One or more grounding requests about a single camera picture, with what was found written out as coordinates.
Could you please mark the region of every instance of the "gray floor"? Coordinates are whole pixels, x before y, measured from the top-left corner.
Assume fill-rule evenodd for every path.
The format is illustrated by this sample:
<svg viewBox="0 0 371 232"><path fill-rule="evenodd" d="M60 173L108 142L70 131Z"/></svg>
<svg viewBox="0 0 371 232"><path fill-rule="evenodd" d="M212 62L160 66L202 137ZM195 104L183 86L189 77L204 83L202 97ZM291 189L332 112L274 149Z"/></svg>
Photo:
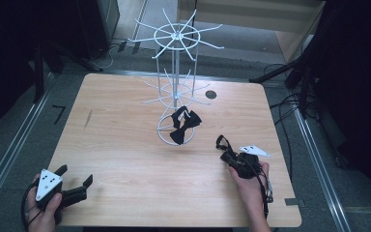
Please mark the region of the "gray floor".
<svg viewBox="0 0 371 232"><path fill-rule="evenodd" d="M158 4L153 4L153 2L149 1L144 18L160 11ZM234 27L233 30L241 38L245 38L244 32L247 32L245 29ZM218 54L220 51L212 53L209 50L205 51L206 53L199 57L199 78L208 78L213 81L246 82L249 78L261 76L263 73L278 68L278 65L269 67L269 64L283 62L276 38L270 31L250 31L249 33L254 33L255 37L262 39L251 41L245 38L241 42L235 43L238 45L234 45L234 47L231 45L231 41L224 41L227 36L223 33L226 32L219 32L218 34L212 32L207 40L216 45L230 45L234 51L222 50L226 53L222 55ZM147 44L141 44L138 50L133 49L128 44L123 51L119 52L118 49L113 49L110 52L110 56L113 58L111 65L108 54L104 54L93 62L105 67L110 65L104 69L105 73L126 74L130 71L143 75L155 75L156 62L151 59L154 54L156 53ZM182 55L184 56L182 60L187 62L186 54ZM164 54L161 58L162 64L169 66L170 58L169 54ZM66 65L64 72L54 74L48 78L48 80L53 79L53 81L51 82L52 85L48 82L46 87L52 86L52 88L42 105L42 112L37 117L35 124L31 125L29 133L26 134L27 136L24 137L23 143L17 150L8 151L18 129L33 106L34 89L31 88L26 92L0 121L0 161L5 159L8 153L15 153L15 159L10 161L10 168L7 175L3 176L4 181L0 187L0 231L22 231L20 224L20 199L22 194L33 176L49 165L81 81L87 73L67 58L64 58L64 61ZM288 90L283 85L285 77L285 74L281 74L264 83L270 105L280 103L289 95ZM65 112L56 124L60 111L53 105L66 107ZM291 105L282 105L281 112L284 114L291 109ZM273 108L271 113L273 120L277 121L279 119L278 107ZM291 167L288 144L292 148L292 169L290 171L294 191L301 203L302 225L298 228L278 228L278 231L338 230L332 216L331 206L327 201L314 162L300 131L298 119L293 114L284 119L283 123L286 132L283 131L281 124L278 124L276 129L288 168ZM344 170L337 167L333 150L328 144L321 125L312 119L306 120L306 123L311 128L312 137L316 141L318 152L344 209L350 228L352 231L371 231L370 180L357 170ZM62 226L58 229L59 231L82 231L82 228ZM246 228L235 228L235 231L246 231Z"/></svg>

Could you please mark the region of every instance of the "black strap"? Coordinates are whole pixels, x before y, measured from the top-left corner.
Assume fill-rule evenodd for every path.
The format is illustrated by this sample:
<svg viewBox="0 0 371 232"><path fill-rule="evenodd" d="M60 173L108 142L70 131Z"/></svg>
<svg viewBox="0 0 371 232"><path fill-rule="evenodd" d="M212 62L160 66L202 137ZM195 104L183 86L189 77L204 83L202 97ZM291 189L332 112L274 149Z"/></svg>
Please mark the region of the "black strap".
<svg viewBox="0 0 371 232"><path fill-rule="evenodd" d="M221 145L221 141L222 140L225 140L225 142L227 143L227 145ZM233 156L234 158L236 158L236 153L233 151L233 148L231 147L231 144L230 142L228 141L228 139L226 139L224 137L224 135L220 135L218 137L218 139L216 140L215 142L215 147L216 149L219 149L219 150L222 150L224 151L225 153L228 153L229 155ZM265 215L265 218L268 217L268 213L269 213L269 209L268 209L268 198L267 198L267 192L265 190L265 186L263 185L262 181L261 181L261 178L260 178L260 173L257 173L255 171L255 168L246 160L246 159L243 159L245 160L245 163L247 165L249 165L249 167L253 170L253 172L255 173L255 176L261 186L261 195L262 195L262 198L263 198L263 205L264 205L264 215Z"/></svg>

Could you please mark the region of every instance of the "cable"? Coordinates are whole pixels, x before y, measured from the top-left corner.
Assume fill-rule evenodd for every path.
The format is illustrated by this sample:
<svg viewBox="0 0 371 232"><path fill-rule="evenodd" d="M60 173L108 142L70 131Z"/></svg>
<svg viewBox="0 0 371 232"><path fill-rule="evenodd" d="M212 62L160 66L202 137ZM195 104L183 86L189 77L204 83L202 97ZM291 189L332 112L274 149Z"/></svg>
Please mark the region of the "cable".
<svg viewBox="0 0 371 232"><path fill-rule="evenodd" d="M255 171L254 167L252 167L251 163L249 163L248 160L246 160L246 158L243 158L243 160L245 161L246 164L248 164L248 166L252 169L252 171L254 172L255 174L255 177L257 178L259 184L260 184L260 187L261 187L261 195L262 195L262 198L263 198L263 205L264 205L264 215L265 215L265 218L268 217L268 213L269 213L269 210L268 210L268 201L267 201L267 194L266 194L266 190L265 190L265 187L264 187L264 184L262 183L261 181L261 178L260 176L258 175L258 173ZM267 179L267 182L268 182L268 177L267 175L265 174L264 171L262 171L264 173L264 177Z"/></svg>
<svg viewBox="0 0 371 232"><path fill-rule="evenodd" d="M117 46L117 45L116 45L116 46L113 46L113 47L111 47L111 48L109 49L109 51L108 51L108 53L109 53L109 57L110 57L110 59L111 59L110 64L109 64L108 66L100 66L100 65L96 64L96 63L93 62L93 61L90 61L90 63L92 63L94 66L98 67L99 69L107 69L107 68L110 68L110 67L113 65L113 61L114 61L113 56L111 56L111 51L112 51L113 49L115 49L116 47L119 47L119 46Z"/></svg>

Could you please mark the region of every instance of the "black cable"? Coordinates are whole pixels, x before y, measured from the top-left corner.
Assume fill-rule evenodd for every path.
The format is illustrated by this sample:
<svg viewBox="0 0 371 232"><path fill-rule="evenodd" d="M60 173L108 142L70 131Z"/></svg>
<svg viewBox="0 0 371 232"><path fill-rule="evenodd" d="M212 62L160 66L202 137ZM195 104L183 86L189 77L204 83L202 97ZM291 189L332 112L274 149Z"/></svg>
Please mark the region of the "black cable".
<svg viewBox="0 0 371 232"><path fill-rule="evenodd" d="M264 205L264 215L265 215L265 218L267 218L268 217L269 210L268 210L267 194L266 194L266 191L265 191L264 184L262 183L261 178L258 175L258 173L255 171L254 167L252 167L251 163L249 163L248 160L246 160L246 158L244 158L244 157L242 157L242 158L245 161L245 163L248 164L248 166L252 169L252 171L255 174L255 177L257 178L257 180L258 180L258 182L260 184L261 195L262 195L262 198L263 198L263 205ZM268 182L267 175L265 175L265 172L264 171L263 171L263 173L264 173L264 176L265 176L265 178L267 179L267 182Z"/></svg>

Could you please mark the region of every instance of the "finger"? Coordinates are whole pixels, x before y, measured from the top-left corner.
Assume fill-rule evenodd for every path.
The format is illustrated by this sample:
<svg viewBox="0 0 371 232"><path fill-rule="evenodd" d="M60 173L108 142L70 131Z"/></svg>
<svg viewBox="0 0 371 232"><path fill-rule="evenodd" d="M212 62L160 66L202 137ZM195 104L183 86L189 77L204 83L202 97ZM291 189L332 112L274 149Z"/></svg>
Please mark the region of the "finger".
<svg viewBox="0 0 371 232"><path fill-rule="evenodd" d="M36 180L38 180L39 178L41 178L41 173L35 175L35 178L33 179L32 183L36 182Z"/></svg>
<svg viewBox="0 0 371 232"><path fill-rule="evenodd" d="M61 202L62 202L62 194L58 192L53 196L53 198L49 201L49 203L47 203L43 217L47 220L53 219L55 212Z"/></svg>
<svg viewBox="0 0 371 232"><path fill-rule="evenodd" d="M228 166L228 171L230 172L231 177L234 179L234 181L237 181L240 178L237 170L234 167Z"/></svg>
<svg viewBox="0 0 371 232"><path fill-rule="evenodd" d="M270 171L270 164L267 162L263 162L263 161L259 161L259 163L264 173L268 176L268 173Z"/></svg>
<svg viewBox="0 0 371 232"><path fill-rule="evenodd" d="M33 180L32 183L35 183L36 180L38 180L41 177L41 174L37 174ZM28 195L26 197L28 204L27 204L27 209L29 212L29 215L34 215L36 214L39 209L36 207L36 191L38 187L33 187L29 190Z"/></svg>

